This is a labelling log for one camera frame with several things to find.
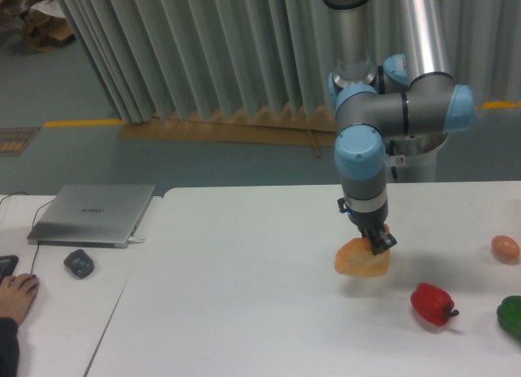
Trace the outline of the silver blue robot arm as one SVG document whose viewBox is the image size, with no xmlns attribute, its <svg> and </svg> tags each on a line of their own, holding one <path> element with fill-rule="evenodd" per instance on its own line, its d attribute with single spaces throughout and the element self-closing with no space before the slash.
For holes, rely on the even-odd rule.
<svg viewBox="0 0 521 377">
<path fill-rule="evenodd" d="M 343 188 L 339 210 L 379 255 L 396 244 L 384 225 L 387 158 L 396 155 L 399 141 L 467 129 L 474 97 L 470 87 L 453 79 L 439 0 L 398 0 L 405 53 L 380 67 L 368 52 L 370 0 L 322 2 L 335 31 L 336 64 L 328 86 Z"/>
</svg>

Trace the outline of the dark sleeved forearm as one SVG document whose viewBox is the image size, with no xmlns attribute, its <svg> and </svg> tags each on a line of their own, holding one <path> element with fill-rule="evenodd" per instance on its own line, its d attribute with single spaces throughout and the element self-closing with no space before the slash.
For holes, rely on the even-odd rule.
<svg viewBox="0 0 521 377">
<path fill-rule="evenodd" d="M 1 376 L 16 377 L 20 359 L 18 325 L 12 318 L 1 318 Z"/>
</svg>

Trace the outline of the person's bare hand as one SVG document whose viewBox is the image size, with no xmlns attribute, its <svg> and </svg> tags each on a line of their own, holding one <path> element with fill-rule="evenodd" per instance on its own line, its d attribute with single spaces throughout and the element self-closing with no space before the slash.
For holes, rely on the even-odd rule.
<svg viewBox="0 0 521 377">
<path fill-rule="evenodd" d="M 32 274 L 16 275 L 7 289 L 1 289 L 1 318 L 12 318 L 18 327 L 38 294 L 40 280 L 31 277 Z"/>
</svg>

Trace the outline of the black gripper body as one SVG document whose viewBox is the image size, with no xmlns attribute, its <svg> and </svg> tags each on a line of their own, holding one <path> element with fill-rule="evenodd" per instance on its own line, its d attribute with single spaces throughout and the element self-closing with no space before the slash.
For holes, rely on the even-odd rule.
<svg viewBox="0 0 521 377">
<path fill-rule="evenodd" d="M 337 204 L 339 211 L 341 213 L 346 213 L 349 220 L 357 227 L 359 231 L 360 228 L 370 228 L 371 230 L 385 229 L 387 232 L 389 232 L 388 228 L 384 225 L 388 215 L 387 201 L 385 201 L 385 203 L 382 204 L 378 209 L 368 213 L 358 212 L 349 207 L 344 198 L 339 198 L 337 200 Z"/>
</svg>

